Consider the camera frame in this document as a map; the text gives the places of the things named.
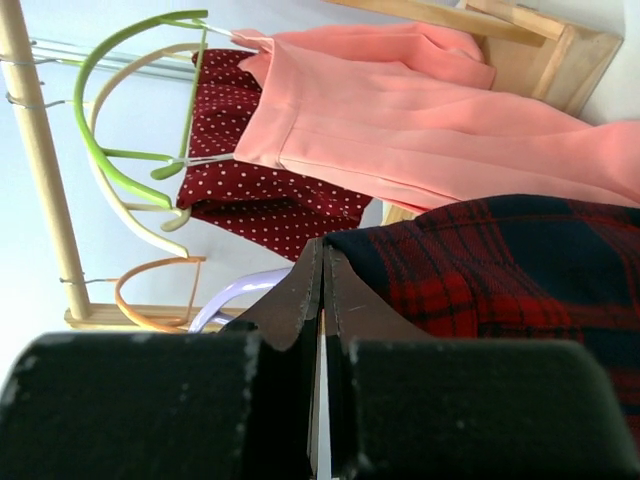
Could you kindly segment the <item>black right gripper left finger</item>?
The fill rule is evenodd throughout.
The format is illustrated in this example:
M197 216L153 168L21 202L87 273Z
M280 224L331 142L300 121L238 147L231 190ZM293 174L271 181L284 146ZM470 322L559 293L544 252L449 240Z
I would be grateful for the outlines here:
M308 479L323 245L217 334L52 333L1 394L5 479Z

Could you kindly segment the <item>red plaid skirt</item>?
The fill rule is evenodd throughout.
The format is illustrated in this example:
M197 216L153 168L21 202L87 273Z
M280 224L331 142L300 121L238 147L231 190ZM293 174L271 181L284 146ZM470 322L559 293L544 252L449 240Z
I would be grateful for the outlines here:
M326 242L430 335L563 339L608 371L639 429L639 212L535 195L455 203Z

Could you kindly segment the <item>purple plastic hanger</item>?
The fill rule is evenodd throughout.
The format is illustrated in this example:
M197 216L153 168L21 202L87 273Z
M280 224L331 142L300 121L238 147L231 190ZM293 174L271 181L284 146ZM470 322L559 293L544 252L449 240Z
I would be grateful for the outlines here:
M291 272L291 270L291 267L268 270L246 275L235 280L219 293L214 295L212 299L196 314L188 328L188 332L200 333L211 323L220 326L228 324L232 320L232 317L222 312L222 308L226 304L234 298L245 294L270 290L281 282Z

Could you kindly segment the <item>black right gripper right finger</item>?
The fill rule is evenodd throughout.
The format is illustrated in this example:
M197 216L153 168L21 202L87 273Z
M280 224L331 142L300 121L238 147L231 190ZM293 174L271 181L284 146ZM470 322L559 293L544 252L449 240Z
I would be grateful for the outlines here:
M606 371L564 340L441 339L323 255L331 469L340 479L635 479Z

